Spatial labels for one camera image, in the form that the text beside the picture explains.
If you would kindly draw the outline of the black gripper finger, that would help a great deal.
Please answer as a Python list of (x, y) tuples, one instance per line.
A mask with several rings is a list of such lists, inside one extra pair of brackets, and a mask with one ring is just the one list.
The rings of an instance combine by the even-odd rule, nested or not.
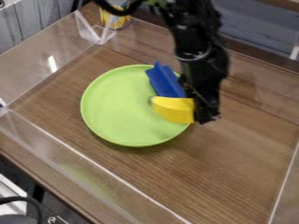
[(218, 90), (193, 90), (195, 120), (203, 125), (220, 116), (220, 93)]

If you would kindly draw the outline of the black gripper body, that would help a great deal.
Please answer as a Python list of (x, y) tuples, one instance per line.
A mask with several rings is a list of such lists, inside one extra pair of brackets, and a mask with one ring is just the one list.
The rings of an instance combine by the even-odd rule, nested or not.
[(230, 56), (223, 45), (176, 46), (181, 64), (180, 84), (188, 96), (219, 96), (220, 84), (230, 73)]

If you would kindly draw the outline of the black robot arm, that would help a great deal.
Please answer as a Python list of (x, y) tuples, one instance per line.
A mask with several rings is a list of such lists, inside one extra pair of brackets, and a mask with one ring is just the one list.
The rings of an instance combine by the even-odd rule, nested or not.
[(220, 83), (230, 75), (230, 56), (220, 36), (220, 13), (211, 0), (133, 0), (123, 10), (108, 0), (92, 1), (120, 17), (135, 13), (141, 4), (160, 11), (181, 64), (180, 84), (195, 102), (195, 121), (215, 121), (220, 115)]

